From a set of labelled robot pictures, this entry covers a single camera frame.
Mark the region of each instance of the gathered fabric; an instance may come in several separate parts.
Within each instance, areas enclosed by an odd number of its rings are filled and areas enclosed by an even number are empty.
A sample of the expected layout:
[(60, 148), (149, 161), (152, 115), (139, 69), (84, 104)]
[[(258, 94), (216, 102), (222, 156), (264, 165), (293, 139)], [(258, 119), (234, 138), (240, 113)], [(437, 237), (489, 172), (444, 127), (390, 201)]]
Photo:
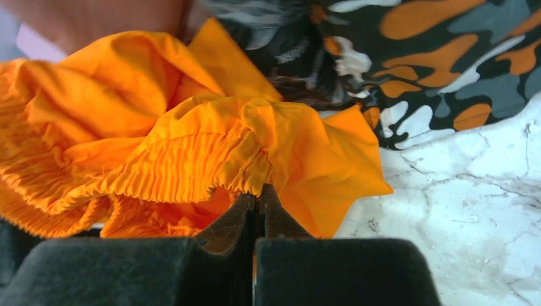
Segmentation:
[(315, 237), (392, 192), (358, 106), (288, 103), (210, 19), (190, 45), (107, 36), (59, 64), (0, 64), (0, 216), (42, 237), (191, 236), (273, 184)]

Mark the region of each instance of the shirred elastic fabric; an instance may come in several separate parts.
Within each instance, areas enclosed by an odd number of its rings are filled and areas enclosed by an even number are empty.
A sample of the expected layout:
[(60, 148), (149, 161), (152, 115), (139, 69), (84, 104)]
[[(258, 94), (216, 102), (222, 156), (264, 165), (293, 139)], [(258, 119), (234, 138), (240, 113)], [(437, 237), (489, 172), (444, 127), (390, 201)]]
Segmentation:
[(100, 39), (59, 64), (0, 64), (0, 215), (68, 237), (197, 234), (240, 193), (273, 184), (316, 237), (392, 192), (358, 106), (326, 119), (287, 103), (210, 19)]

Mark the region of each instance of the orange fabric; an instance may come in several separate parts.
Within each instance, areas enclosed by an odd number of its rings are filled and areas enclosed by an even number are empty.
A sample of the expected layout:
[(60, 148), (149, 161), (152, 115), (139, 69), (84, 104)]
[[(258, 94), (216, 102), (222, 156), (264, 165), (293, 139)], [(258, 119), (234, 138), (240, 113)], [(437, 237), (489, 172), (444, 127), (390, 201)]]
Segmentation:
[(327, 13), (323, 10), (323, 8), (319, 5), (312, 5), (312, 9), (310, 12), (310, 20), (314, 24), (320, 24), (321, 21), (327, 19)]
[(478, 37), (475, 34), (462, 35), (432, 52), (389, 59), (383, 63), (383, 67), (392, 68), (394, 66), (407, 65), (432, 67), (434, 68), (434, 72), (419, 80), (419, 84), (430, 87), (446, 86), (460, 76), (460, 73), (451, 72), (451, 68), (474, 46), (477, 40)]
[(387, 81), (381, 84), (380, 87), (382, 88), (383, 93), (391, 98), (398, 98), (404, 92), (421, 91), (421, 88), (412, 84), (404, 83), (399, 80)]
[(392, 191), (377, 139), (358, 106), (321, 120), (280, 100), (214, 19), (188, 47), (133, 31), (0, 64), (0, 215), (44, 237), (104, 217), (103, 237), (194, 235), (271, 183), (330, 237), (357, 198)]
[(415, 0), (395, 6), (382, 20), (380, 31), (405, 40), (485, 3), (486, 0)]
[(342, 47), (340, 47), (340, 44), (334, 40), (334, 38), (326, 37), (323, 39), (323, 43), (325, 44), (325, 49), (328, 51), (328, 53), (332, 55), (342, 54)]
[(454, 128), (457, 131), (477, 128), (483, 126), (489, 118), (492, 108), (488, 104), (476, 104), (461, 112), (454, 121)]
[(372, 129), (376, 129), (378, 123), (380, 123), (380, 109), (377, 107), (371, 107), (366, 112), (362, 113), (366, 122)]
[(496, 61), (509, 60), (511, 62), (509, 72), (512, 75), (528, 73), (535, 68), (537, 62), (535, 50), (539, 45), (541, 45), (541, 38), (525, 48), (498, 55)]
[(410, 81), (419, 79), (415, 69), (409, 66), (394, 66), (393, 68), (374, 73), (374, 77), (380, 77), (382, 75), (394, 75)]
[(521, 25), (511, 31), (511, 33), (509, 33), (507, 37), (509, 38), (522, 35), (528, 31), (533, 30), (539, 24), (541, 24), (541, 10), (537, 10), (535, 11), (535, 13), (531, 14), (526, 21), (524, 21)]

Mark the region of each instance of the skin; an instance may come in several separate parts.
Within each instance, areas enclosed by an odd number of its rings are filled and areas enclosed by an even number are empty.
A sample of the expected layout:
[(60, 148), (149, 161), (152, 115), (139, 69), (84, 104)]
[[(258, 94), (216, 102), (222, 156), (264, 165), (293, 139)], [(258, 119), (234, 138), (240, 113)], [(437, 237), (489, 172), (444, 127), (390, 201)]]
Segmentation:
[(197, 0), (0, 0), (0, 5), (67, 54), (130, 30), (167, 32), (188, 43), (211, 15)]

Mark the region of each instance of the camouflage print fabric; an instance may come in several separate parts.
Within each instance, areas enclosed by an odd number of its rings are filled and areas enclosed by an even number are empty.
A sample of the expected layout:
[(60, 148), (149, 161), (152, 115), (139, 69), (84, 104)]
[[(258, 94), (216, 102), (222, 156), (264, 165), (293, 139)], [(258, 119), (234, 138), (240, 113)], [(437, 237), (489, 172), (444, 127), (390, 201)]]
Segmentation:
[(383, 147), (519, 113), (541, 90), (541, 0), (310, 0)]
[(248, 58), (287, 101), (317, 110), (355, 104), (334, 70), (308, 0), (205, 0)]

